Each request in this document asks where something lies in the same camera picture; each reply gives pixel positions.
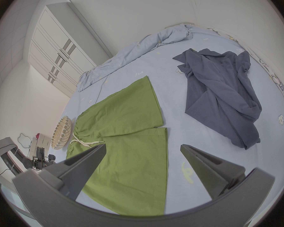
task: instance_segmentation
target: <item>tiled ceiling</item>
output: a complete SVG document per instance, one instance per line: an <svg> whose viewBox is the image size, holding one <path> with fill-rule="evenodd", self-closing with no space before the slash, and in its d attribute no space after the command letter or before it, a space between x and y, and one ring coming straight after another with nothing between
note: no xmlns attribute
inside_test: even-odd
<svg viewBox="0 0 284 227"><path fill-rule="evenodd" d="M14 0L0 20L0 86L23 58L30 19L39 0Z"/></svg>

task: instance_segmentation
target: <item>wicker basket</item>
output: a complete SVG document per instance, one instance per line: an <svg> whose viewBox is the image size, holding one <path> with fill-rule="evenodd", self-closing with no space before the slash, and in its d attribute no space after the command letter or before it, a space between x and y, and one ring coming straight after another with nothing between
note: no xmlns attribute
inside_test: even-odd
<svg viewBox="0 0 284 227"><path fill-rule="evenodd" d="M61 149L65 146L71 135L71 119L67 116L59 121L51 139L51 147L53 149Z"/></svg>

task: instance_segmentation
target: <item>bed sheet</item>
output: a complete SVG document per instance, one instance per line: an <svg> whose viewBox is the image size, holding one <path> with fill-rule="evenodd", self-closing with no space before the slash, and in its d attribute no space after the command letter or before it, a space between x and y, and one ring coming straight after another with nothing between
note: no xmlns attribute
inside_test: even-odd
<svg viewBox="0 0 284 227"><path fill-rule="evenodd" d="M284 97L269 75L250 58L248 77L263 107L259 119L255 122L261 143L248 150L234 146L228 138L185 114L187 79L177 68L181 63L172 58L189 48L196 51L208 48L218 53L232 51L236 54L244 51L232 40L222 38L215 32L194 27L192 40L158 47L82 92L75 92L62 116L67 115L72 119L73 130L77 116L91 105L147 75L162 108L163 127L167 127L168 130L169 166L165 214L184 211L211 201L193 170L190 171L190 176L184 174L186 168L192 168L180 152L180 146L188 144L244 166L246 175L253 168L260 167L275 176L275 183L254 215L256 217L284 187L284 123L281 125L278 121L280 115L284 116ZM50 154L56 156L56 162L65 160L68 143L60 150L49 150ZM88 207L112 212L83 192L76 201Z"/></svg>

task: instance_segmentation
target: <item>white wardrobe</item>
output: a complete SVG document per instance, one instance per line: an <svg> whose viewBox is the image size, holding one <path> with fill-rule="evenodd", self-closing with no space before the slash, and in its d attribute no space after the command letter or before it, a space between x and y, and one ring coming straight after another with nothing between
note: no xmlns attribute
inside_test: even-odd
<svg viewBox="0 0 284 227"><path fill-rule="evenodd" d="M80 76L109 56L67 5L45 6L30 43L29 63L71 97Z"/></svg>

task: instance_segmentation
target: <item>white drawstring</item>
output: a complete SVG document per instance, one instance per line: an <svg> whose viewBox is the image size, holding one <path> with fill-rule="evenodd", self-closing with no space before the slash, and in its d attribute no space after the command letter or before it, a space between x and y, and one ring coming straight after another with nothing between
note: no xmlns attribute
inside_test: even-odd
<svg viewBox="0 0 284 227"><path fill-rule="evenodd" d="M79 143L82 144L83 146L91 147L91 146L89 146L89 145L93 145L93 144L98 144L98 143L104 142L104 141L83 142L83 141L79 140L79 139L75 136L74 133L73 133L73 136L75 137L75 140L72 140L72 141L70 142L70 144L71 144L72 142L79 142Z"/></svg>

